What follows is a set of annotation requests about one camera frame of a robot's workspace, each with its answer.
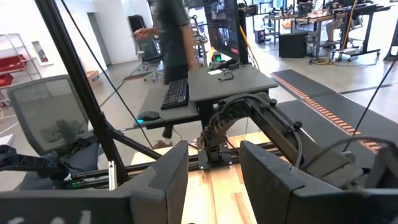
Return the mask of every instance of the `yellow cable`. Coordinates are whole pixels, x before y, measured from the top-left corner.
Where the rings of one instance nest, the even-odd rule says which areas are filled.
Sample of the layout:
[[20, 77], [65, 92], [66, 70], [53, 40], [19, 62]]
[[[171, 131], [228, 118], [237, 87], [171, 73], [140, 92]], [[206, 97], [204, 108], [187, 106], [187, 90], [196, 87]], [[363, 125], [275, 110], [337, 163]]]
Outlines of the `yellow cable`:
[[248, 49], [249, 49], [251, 55], [253, 56], [253, 60], [254, 60], [254, 62], [257, 64], [257, 69], [260, 70], [259, 63], [257, 62], [256, 56], [254, 56], [253, 51], [251, 50], [251, 46], [250, 46], [250, 44], [249, 44], [249, 42], [248, 42], [248, 40], [247, 40], [247, 38], [246, 38], [246, 35], [244, 35], [242, 26], [239, 26], [239, 28], [240, 28], [240, 30], [241, 30], [241, 34], [242, 34], [242, 37], [243, 37], [243, 41], [244, 41], [244, 43], [246, 44], [246, 46], [248, 47]]
[[347, 28], [346, 34], [345, 34], [345, 36], [344, 36], [344, 42], [343, 42], [343, 46], [341, 47], [341, 50], [342, 50], [341, 53], [343, 53], [344, 48], [345, 48], [345, 45], [347, 44], [347, 37], [348, 37], [349, 29], [351, 28], [351, 20], [352, 20], [352, 18], [353, 18], [353, 12], [354, 12], [354, 8], [355, 8], [355, 6], [356, 6], [356, 1], [357, 1], [357, 0], [354, 1], [353, 7], [351, 8], [351, 12], [350, 12], [350, 14], [349, 14], [349, 18], [348, 18], [348, 28]]

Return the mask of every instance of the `computer mouse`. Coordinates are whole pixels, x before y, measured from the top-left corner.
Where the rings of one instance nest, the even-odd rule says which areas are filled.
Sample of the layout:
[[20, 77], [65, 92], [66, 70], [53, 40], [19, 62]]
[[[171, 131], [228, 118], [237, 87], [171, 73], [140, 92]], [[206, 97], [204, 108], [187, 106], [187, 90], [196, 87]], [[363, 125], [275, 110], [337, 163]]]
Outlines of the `computer mouse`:
[[156, 111], [144, 111], [141, 114], [139, 114], [137, 117], [137, 119], [143, 120], [143, 121], [154, 121], [159, 118], [160, 118], [160, 115]]

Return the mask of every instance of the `gray desk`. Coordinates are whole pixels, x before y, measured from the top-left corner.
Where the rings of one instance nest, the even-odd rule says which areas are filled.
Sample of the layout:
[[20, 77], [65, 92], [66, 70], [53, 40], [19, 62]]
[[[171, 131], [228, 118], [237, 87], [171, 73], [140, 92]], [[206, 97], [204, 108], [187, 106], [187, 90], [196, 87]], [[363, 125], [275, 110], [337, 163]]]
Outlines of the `gray desk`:
[[210, 75], [209, 68], [189, 71], [189, 98], [192, 102], [218, 100], [239, 93], [256, 93], [267, 91], [278, 85], [251, 65], [245, 65], [237, 70], [226, 70], [234, 74], [233, 80], [219, 81], [218, 78], [228, 78], [229, 74]]
[[155, 121], [145, 121], [140, 124], [142, 127], [145, 126], [147, 129], [153, 129], [164, 127], [166, 124], [182, 124], [198, 121], [200, 119], [195, 104], [191, 102], [188, 103], [188, 106], [169, 110], [161, 110], [160, 107], [162, 106], [164, 96], [168, 89], [169, 86], [166, 85], [149, 90], [144, 103], [139, 110], [139, 113], [144, 111], [156, 111], [160, 114], [162, 119], [157, 119]]

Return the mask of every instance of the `metal shelf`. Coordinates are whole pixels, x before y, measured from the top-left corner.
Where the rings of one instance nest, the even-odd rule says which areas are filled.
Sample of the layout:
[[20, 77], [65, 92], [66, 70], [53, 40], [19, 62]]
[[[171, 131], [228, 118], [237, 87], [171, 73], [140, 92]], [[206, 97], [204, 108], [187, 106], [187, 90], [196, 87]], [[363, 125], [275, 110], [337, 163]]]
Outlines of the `metal shelf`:
[[[37, 69], [36, 64], [34, 63], [34, 60], [36, 59], [35, 57], [32, 57], [31, 54], [29, 53], [24, 41], [21, 39], [21, 36], [19, 34], [0, 34], [0, 40], [6, 40], [7, 42], [0, 41], [0, 44], [7, 44], [7, 47], [4, 49], [0, 48], [0, 52], [2, 51], [7, 51], [7, 50], [14, 50], [15, 55], [11, 56], [18, 56], [19, 57], [19, 63], [26, 63], [26, 66], [24, 68], [17, 68], [14, 70], [9, 70], [5, 72], [0, 72], [0, 75], [7, 74], [7, 73], [16, 73], [16, 72], [26, 72], [27, 76], [29, 76], [30, 80], [32, 81], [36, 78], [33, 78], [33, 76], [38, 75], [39, 78], [42, 78], [39, 69]], [[25, 59], [21, 59], [20, 55], [23, 55], [26, 57]], [[29, 62], [32, 62], [32, 67], [27, 68], [29, 65]], [[25, 83], [25, 82], [19, 82], [19, 83], [11, 83], [11, 85], [8, 86], [0, 86], [0, 103], [9, 101], [8, 99], [5, 98], [6, 94], [3, 92], [5, 89], [9, 88], [10, 86], [14, 86], [20, 83]]]

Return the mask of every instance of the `wooden board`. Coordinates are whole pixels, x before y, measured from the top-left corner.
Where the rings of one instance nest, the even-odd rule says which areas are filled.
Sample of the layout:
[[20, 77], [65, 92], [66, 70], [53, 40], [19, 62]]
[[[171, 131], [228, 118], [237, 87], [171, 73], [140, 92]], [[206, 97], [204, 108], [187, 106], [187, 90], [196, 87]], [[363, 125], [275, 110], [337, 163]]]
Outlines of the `wooden board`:
[[[244, 134], [228, 139], [234, 147], [239, 147], [243, 140], [251, 141], [254, 144], [269, 142], [264, 133]], [[156, 149], [156, 151], [165, 154], [169, 149], [170, 147]], [[190, 155], [196, 153], [196, 149], [189, 149]], [[141, 153], [136, 153], [131, 164], [150, 161], [153, 161], [153, 159]], [[206, 172], [190, 172], [182, 223], [256, 223], [244, 187], [241, 166], [233, 165]]]

